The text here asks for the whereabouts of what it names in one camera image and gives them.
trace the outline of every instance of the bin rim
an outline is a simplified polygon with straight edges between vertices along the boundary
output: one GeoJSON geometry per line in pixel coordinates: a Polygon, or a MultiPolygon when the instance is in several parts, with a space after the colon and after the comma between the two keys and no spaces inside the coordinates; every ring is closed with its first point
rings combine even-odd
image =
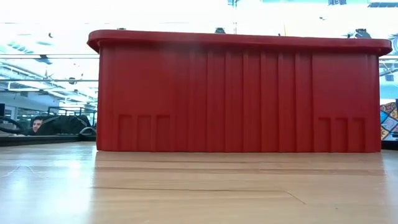
{"type": "Polygon", "coordinates": [[[363,52],[386,55],[392,51],[387,39],[341,39],[319,37],[281,37],[265,35],[204,34],[183,32],[154,32],[135,30],[94,30],[87,44],[100,52],[103,42],[130,42],[153,44],[240,45],[256,47],[285,47],[290,49],[363,52]]]}

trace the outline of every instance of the red plastic bin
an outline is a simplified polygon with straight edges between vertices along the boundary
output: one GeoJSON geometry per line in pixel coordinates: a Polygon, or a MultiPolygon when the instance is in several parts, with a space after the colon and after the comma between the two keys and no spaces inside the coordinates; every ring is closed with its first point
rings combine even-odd
{"type": "Polygon", "coordinates": [[[379,152],[391,43],[97,30],[97,148],[379,152]]]}

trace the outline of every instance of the wood grain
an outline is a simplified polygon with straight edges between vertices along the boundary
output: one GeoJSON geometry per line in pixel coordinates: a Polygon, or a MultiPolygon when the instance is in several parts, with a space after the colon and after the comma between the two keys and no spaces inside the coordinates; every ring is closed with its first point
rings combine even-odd
{"type": "Polygon", "coordinates": [[[0,147],[0,223],[398,223],[398,152],[0,147]]]}

